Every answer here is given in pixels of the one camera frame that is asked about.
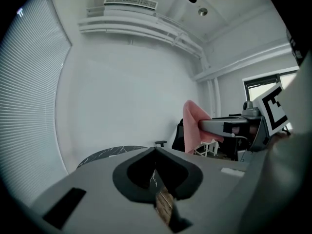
black chair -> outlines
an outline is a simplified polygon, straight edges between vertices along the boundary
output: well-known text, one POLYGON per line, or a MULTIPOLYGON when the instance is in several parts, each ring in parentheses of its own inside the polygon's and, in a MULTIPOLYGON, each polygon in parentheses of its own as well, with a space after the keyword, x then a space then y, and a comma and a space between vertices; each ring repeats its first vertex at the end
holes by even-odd
POLYGON ((174 140, 174 142, 172 144, 172 149, 178 150, 178 151, 181 151, 181 152, 185 151, 183 119, 180 121, 180 123, 176 127, 176 135, 175 135, 175 140, 174 140))

air conditioner vent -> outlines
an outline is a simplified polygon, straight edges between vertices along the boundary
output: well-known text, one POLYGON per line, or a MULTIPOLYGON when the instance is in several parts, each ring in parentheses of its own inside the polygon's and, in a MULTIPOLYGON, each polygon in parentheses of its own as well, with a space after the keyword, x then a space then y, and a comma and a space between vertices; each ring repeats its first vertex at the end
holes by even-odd
POLYGON ((156 10, 158 2, 151 0, 105 0, 104 4, 127 4, 156 10))

pink fabric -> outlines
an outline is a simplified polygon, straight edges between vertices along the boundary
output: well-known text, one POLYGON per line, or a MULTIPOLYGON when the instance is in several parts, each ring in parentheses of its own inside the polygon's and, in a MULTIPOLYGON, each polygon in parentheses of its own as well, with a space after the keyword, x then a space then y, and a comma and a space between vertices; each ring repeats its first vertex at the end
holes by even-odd
POLYGON ((193 101, 188 100, 183 107, 184 145, 186 153, 193 153, 200 143, 210 143, 213 139, 223 142, 223 137, 202 131, 198 122, 211 117, 193 101))

window blind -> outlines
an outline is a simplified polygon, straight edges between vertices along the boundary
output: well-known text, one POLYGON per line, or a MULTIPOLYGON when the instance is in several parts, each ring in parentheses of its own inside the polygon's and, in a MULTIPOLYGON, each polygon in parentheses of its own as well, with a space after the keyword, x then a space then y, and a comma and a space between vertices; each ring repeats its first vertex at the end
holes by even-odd
POLYGON ((51 0, 29 0, 0 45, 0 168, 30 205, 67 175, 55 133, 55 98, 71 44, 51 0))

window frame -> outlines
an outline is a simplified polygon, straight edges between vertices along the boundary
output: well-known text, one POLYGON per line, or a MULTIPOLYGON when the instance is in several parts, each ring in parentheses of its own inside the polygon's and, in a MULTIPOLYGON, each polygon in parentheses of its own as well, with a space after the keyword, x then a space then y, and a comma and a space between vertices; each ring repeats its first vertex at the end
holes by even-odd
POLYGON ((271 84, 271 83, 281 82, 281 77, 282 76, 294 74, 294 73, 297 73, 297 71, 298 70, 294 70, 294 71, 289 71, 289 72, 285 72, 285 73, 275 74, 275 75, 271 75, 271 76, 261 77, 261 78, 258 78, 258 79, 244 81, 244 86, 245 86, 245 92, 246 92, 247 100, 250 100, 250 94, 249 94, 249 89, 250 88, 255 88, 255 87, 262 86, 262 85, 267 85, 267 84, 271 84))

